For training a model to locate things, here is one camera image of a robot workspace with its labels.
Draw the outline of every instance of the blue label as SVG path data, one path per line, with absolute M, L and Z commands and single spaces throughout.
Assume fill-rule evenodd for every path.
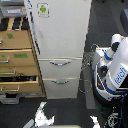
M 120 72 L 117 74 L 117 77 L 114 78 L 114 81 L 119 85 L 122 81 L 122 79 L 124 78 L 125 74 L 126 74 L 126 70 L 124 68 L 120 68 Z
M 32 4 L 31 4 L 31 1 L 30 0 L 28 0 L 28 5 L 30 5 L 30 7 L 32 7 Z

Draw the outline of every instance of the drawer handle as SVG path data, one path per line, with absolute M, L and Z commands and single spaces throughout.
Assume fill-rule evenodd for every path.
M 0 75 L 15 75 L 16 74 L 16 71 L 14 72 L 8 72 L 8 73 L 0 73 Z
M 5 86 L 2 86 L 2 87 L 1 87 L 1 92 L 18 92 L 18 91 L 20 90 L 19 85 L 18 85 L 17 90 L 3 90 L 4 87 L 5 87 Z
M 9 62 L 9 59 L 6 60 L 6 61 L 0 61 L 0 64 L 1 64 L 1 63 L 8 63 L 8 62 Z
M 69 81 L 66 80 L 66 81 L 64 81 L 64 82 L 60 82 L 60 81 L 52 81 L 52 82 L 54 82 L 54 83 L 56 83 L 56 84 L 66 84 L 66 83 L 68 83 Z
M 64 65 L 66 65 L 66 64 L 69 64 L 69 63 L 71 63 L 71 61 L 67 61 L 67 62 L 65 62 L 65 63 L 56 63 L 56 62 L 50 62 L 51 64 L 54 64 L 54 65 L 57 65 L 57 66 L 64 66 Z

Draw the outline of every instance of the open drawer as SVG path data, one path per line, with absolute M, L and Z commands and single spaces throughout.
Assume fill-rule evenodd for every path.
M 2 31 L 0 32 L 0 49 L 22 49 L 31 48 L 28 32 Z
M 31 49 L 0 50 L 0 66 L 35 65 Z
M 0 77 L 11 77 L 18 75 L 34 76 L 38 75 L 36 65 L 32 66 L 12 66 L 12 67 L 0 67 Z
M 35 76 L 33 79 L 30 78 L 26 81 L 0 82 L 0 93 L 27 93 L 39 91 L 40 86 L 38 76 Z

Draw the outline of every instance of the freezer drawer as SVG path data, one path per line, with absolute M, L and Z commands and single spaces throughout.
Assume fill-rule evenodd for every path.
M 77 98 L 79 79 L 44 79 L 48 99 Z
M 0 82 L 0 93 L 39 92 L 39 79 L 25 82 Z
M 0 66 L 35 65 L 31 49 L 0 50 Z
M 83 55 L 92 0 L 32 0 L 32 9 L 27 6 L 27 0 L 24 1 L 30 29 L 37 38 L 38 46 L 35 47 L 38 58 Z M 42 16 L 42 6 L 46 6 L 46 16 Z
M 38 75 L 36 65 L 34 66 L 12 66 L 12 67 L 0 67 L 0 77 L 9 76 L 34 76 Z
M 0 49 L 31 48 L 28 32 L 26 30 L 1 31 L 0 42 Z
M 79 77 L 82 59 L 38 61 L 43 78 Z

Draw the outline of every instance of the sticker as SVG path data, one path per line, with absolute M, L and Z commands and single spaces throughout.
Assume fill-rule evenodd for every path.
M 9 39 L 13 38 L 13 35 L 11 33 L 7 34 L 7 36 L 8 36 Z
M 127 68 L 122 63 L 120 63 L 112 78 L 112 81 L 114 82 L 114 86 L 119 88 L 123 83 L 124 79 L 126 78 L 127 74 L 128 74 Z
M 31 9 L 32 8 L 32 3 L 30 0 L 28 0 L 28 4 L 27 4 L 28 8 Z
M 49 17 L 49 5 L 47 3 L 40 3 L 37 8 L 39 17 Z
M 13 68 L 9 68 L 9 69 L 13 69 Z
M 7 10 L 8 14 L 20 14 L 20 9 Z
M 26 53 L 13 54 L 14 58 L 28 58 Z
M 6 56 L 5 55 L 0 55 L 1 56 L 1 58 L 5 58 Z

